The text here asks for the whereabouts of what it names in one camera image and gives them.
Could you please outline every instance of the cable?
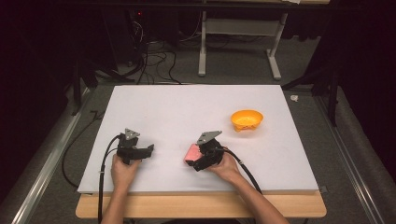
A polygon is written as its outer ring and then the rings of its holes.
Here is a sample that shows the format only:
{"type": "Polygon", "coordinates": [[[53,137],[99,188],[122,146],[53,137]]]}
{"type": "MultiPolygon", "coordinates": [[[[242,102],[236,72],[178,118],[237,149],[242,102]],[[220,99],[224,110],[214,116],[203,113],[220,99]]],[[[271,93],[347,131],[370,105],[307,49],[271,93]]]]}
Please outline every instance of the cable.
{"type": "Polygon", "coordinates": [[[239,165],[242,167],[242,169],[244,169],[245,173],[247,173],[248,177],[250,178],[251,183],[253,184],[254,188],[260,193],[262,194],[262,190],[259,186],[259,184],[257,183],[256,179],[253,177],[253,175],[250,173],[250,171],[248,170],[248,168],[246,167],[246,165],[239,160],[239,158],[233,153],[231,152],[230,149],[228,149],[227,147],[224,148],[224,151],[229,153],[230,155],[232,155],[236,161],[239,163],[239,165]]]}
{"type": "Polygon", "coordinates": [[[105,162],[106,158],[109,154],[109,150],[111,145],[113,145],[113,142],[116,141],[117,139],[120,139],[120,134],[115,136],[110,143],[108,144],[108,147],[105,152],[105,156],[103,157],[102,161],[102,166],[100,169],[100,178],[99,178],[99,202],[98,202],[98,223],[100,224],[102,222],[102,206],[103,206],[103,185],[104,185],[104,180],[105,180],[105,162]]]}
{"type": "Polygon", "coordinates": [[[66,159],[66,155],[67,152],[69,151],[69,149],[71,148],[71,146],[73,146],[73,144],[77,141],[77,139],[79,139],[79,137],[97,120],[102,119],[101,116],[105,114],[106,111],[103,111],[102,113],[100,113],[98,115],[97,111],[92,110],[91,113],[95,113],[93,120],[87,124],[79,133],[78,135],[72,140],[72,142],[69,144],[69,146],[66,148],[66,150],[64,151],[64,154],[62,156],[62,174],[64,175],[64,179],[67,181],[67,183],[69,183],[71,186],[75,187],[76,189],[78,188],[78,184],[75,184],[73,181],[71,181],[69,179],[69,177],[67,177],[66,174],[66,170],[64,169],[64,165],[65,165],[65,159],[66,159]]]}

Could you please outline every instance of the gray floor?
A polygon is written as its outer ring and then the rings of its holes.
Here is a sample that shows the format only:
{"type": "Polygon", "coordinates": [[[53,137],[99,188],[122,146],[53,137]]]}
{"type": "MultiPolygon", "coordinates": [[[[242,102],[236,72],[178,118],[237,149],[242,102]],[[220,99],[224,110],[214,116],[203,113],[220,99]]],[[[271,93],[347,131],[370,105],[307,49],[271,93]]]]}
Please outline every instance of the gray floor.
{"type": "MultiPolygon", "coordinates": [[[[177,60],[172,75],[182,83],[198,84],[277,84],[282,85],[301,76],[315,50],[318,40],[299,42],[297,39],[282,40],[276,59],[282,75],[281,81],[274,81],[271,77],[269,63],[264,57],[263,50],[271,47],[271,39],[235,36],[238,41],[231,41],[222,48],[223,40],[209,42],[207,51],[206,77],[198,77],[197,46],[180,45],[178,48],[162,48],[161,44],[153,45],[150,49],[172,50],[177,53],[177,60]]],[[[156,74],[159,57],[150,53],[148,57],[147,73],[143,75],[142,84],[169,82],[156,74]]],[[[164,63],[160,64],[161,76],[168,77],[167,71],[172,66],[173,55],[166,54],[164,63]]],[[[116,83],[101,80],[99,87],[93,91],[86,107],[81,111],[79,122],[70,139],[92,121],[95,111],[105,111],[111,92],[116,83]]],[[[326,217],[311,219],[309,223],[394,223],[396,220],[396,188],[382,163],[375,155],[367,138],[361,130],[356,118],[348,107],[347,100],[339,91],[337,105],[337,124],[333,129],[327,118],[322,114],[321,98],[314,98],[309,92],[309,86],[300,86],[292,91],[285,91],[290,112],[293,116],[299,135],[302,139],[306,155],[312,166],[318,185],[323,188],[323,199],[328,213],[326,217]],[[290,100],[290,95],[298,94],[299,101],[290,100]],[[355,173],[347,168],[350,163],[345,162],[345,155],[340,150],[340,144],[334,137],[334,132],[342,136],[343,145],[352,158],[353,166],[357,168],[361,181],[353,181],[355,173]],[[359,189],[365,187],[373,197],[374,203],[365,207],[364,199],[359,189]],[[381,219],[372,219],[369,211],[377,209],[381,219]]],[[[37,175],[41,171],[52,149],[64,135],[64,130],[72,118],[72,105],[52,129],[45,143],[37,151],[29,163],[15,188],[1,205],[0,223],[11,223],[31,189],[37,175]]],[[[100,127],[100,120],[95,121],[74,143],[66,157],[66,171],[70,179],[78,183],[82,177],[86,162],[90,156],[92,144],[100,127]]],[[[82,220],[76,217],[75,210],[79,194],[67,184],[62,176],[60,164],[45,189],[41,200],[31,213],[29,223],[95,223],[96,220],[82,220]]],[[[292,223],[303,223],[301,219],[290,219],[292,223]]]]}

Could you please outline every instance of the hand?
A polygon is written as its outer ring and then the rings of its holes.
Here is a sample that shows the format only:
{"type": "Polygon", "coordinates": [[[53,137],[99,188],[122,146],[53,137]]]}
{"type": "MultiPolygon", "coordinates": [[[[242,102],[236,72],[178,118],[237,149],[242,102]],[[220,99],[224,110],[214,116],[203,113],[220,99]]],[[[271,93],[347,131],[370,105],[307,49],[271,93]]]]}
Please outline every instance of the hand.
{"type": "Polygon", "coordinates": [[[236,177],[240,177],[241,173],[239,173],[238,167],[236,165],[236,161],[232,155],[225,152],[223,158],[219,165],[212,165],[206,168],[207,170],[215,173],[221,179],[230,182],[236,177]]]}
{"type": "Polygon", "coordinates": [[[129,186],[134,181],[134,176],[140,162],[142,161],[134,161],[131,165],[127,165],[122,162],[122,158],[117,156],[117,154],[113,155],[111,177],[113,178],[114,190],[128,190],[129,186]]]}

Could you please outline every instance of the person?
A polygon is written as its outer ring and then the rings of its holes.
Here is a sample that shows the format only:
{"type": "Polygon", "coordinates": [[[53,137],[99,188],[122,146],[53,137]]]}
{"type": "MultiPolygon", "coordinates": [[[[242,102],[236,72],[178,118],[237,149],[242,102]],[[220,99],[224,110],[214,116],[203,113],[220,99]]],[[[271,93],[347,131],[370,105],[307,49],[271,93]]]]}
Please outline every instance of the person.
{"type": "MultiPolygon", "coordinates": [[[[134,161],[133,164],[126,165],[119,156],[113,156],[111,176],[114,190],[103,216],[102,224],[123,222],[128,188],[134,181],[134,176],[140,162],[141,161],[134,161]]],[[[282,214],[239,173],[236,161],[230,154],[224,153],[220,164],[212,165],[206,169],[215,173],[218,177],[230,183],[235,188],[246,203],[247,208],[252,212],[257,224],[289,223],[282,214]]]]}

